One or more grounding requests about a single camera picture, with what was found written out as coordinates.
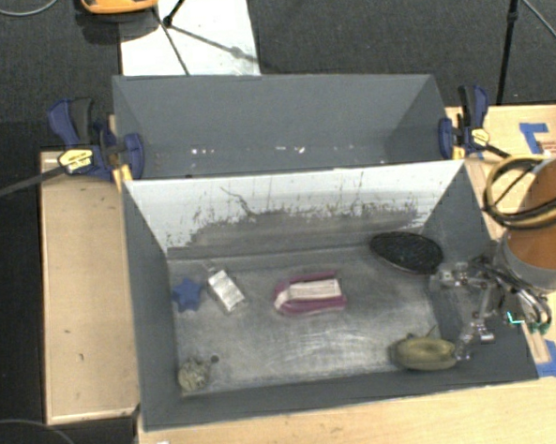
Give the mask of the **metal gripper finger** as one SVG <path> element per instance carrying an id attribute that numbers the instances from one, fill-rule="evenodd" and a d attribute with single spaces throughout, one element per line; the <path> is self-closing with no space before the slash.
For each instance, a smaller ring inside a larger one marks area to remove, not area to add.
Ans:
<path id="1" fill-rule="evenodd" d="M 488 278 L 476 266 L 469 262 L 443 262 L 436 273 L 429 278 L 428 288 L 431 292 L 442 292 L 453 289 L 488 288 Z"/>
<path id="2" fill-rule="evenodd" d="M 481 293 L 477 309 L 472 312 L 471 318 L 463 325 L 458 335 L 453 354 L 458 362 L 471 359 L 469 348 L 473 343 L 489 344 L 496 340 L 486 323 L 493 313 L 490 307 L 493 292 L 488 289 Z"/>

